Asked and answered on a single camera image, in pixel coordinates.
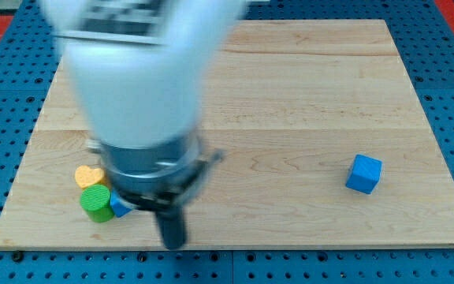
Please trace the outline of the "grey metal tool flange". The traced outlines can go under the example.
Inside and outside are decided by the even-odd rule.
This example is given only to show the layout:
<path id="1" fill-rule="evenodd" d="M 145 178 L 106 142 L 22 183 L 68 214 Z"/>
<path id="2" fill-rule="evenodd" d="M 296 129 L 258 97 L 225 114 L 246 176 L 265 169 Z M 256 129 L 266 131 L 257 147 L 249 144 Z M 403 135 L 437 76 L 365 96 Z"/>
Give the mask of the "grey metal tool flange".
<path id="1" fill-rule="evenodd" d="M 188 204 L 203 191 L 211 171 L 224 158 L 220 149 L 206 151 L 197 132 L 149 148 L 115 147 L 93 138 L 86 140 L 86 146 L 100 155 L 121 202 L 143 211 Z"/>

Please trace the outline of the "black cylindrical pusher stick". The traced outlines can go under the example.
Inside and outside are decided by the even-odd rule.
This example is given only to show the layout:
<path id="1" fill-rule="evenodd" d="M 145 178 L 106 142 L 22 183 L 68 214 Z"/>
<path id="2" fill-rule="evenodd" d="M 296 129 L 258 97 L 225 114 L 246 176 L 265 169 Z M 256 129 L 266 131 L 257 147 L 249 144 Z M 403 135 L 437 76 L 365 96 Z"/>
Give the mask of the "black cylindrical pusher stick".
<path id="1" fill-rule="evenodd" d="M 187 230 L 182 207 L 171 207 L 155 213 L 162 243 L 168 250 L 180 249 L 187 242 Z"/>

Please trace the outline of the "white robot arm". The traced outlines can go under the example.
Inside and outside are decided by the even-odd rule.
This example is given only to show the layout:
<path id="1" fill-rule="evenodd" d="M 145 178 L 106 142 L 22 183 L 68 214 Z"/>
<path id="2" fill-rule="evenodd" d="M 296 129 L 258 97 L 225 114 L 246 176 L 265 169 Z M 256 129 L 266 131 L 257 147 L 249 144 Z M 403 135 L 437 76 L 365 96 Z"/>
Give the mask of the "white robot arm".
<path id="1" fill-rule="evenodd" d="M 42 1 L 121 202 L 155 214 L 164 246 L 187 240 L 184 207 L 220 150 L 200 134 L 204 73 L 242 0 Z"/>

